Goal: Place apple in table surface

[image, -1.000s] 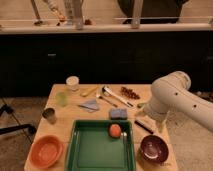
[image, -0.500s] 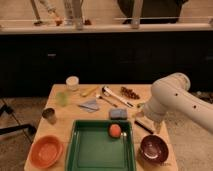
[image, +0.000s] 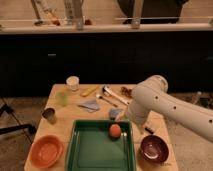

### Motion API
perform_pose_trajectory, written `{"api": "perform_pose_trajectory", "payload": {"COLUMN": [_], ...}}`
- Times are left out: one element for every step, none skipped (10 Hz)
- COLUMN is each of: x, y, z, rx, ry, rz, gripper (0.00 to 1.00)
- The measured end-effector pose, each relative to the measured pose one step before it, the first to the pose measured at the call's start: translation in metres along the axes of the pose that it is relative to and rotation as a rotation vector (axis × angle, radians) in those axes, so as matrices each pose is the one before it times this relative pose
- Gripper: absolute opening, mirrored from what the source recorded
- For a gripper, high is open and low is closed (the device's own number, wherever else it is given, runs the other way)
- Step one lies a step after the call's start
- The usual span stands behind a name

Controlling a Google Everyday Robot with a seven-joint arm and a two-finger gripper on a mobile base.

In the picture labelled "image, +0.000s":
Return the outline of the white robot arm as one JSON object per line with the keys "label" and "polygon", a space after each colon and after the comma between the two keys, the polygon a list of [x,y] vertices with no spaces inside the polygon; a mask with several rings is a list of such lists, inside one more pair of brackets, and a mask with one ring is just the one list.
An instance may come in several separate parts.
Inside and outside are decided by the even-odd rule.
{"label": "white robot arm", "polygon": [[137,125],[143,125],[151,111],[162,114],[213,143],[213,110],[206,109],[167,94],[168,82],[153,75],[132,90],[132,101],[125,116]]}

